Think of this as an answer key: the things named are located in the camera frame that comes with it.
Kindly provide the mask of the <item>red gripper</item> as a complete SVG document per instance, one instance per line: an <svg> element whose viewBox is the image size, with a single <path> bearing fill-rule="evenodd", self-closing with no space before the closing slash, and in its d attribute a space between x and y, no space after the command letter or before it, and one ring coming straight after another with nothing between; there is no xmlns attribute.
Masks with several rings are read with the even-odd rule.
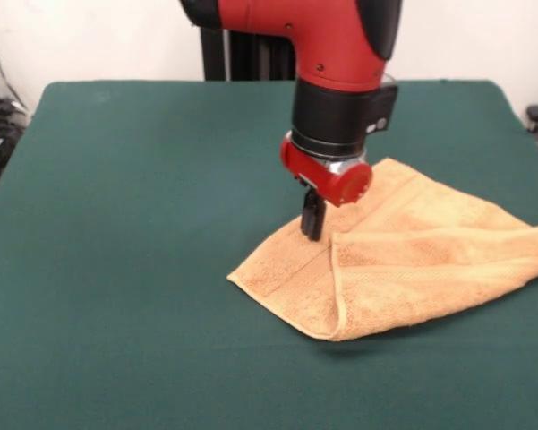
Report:
<svg viewBox="0 0 538 430"><path fill-rule="evenodd" d="M299 150L285 137L280 157L293 177L311 188L304 196L301 217L301 231L311 241L320 240L326 202L336 207L356 203L371 185L372 167L363 155L340 161L319 159Z"/></svg>

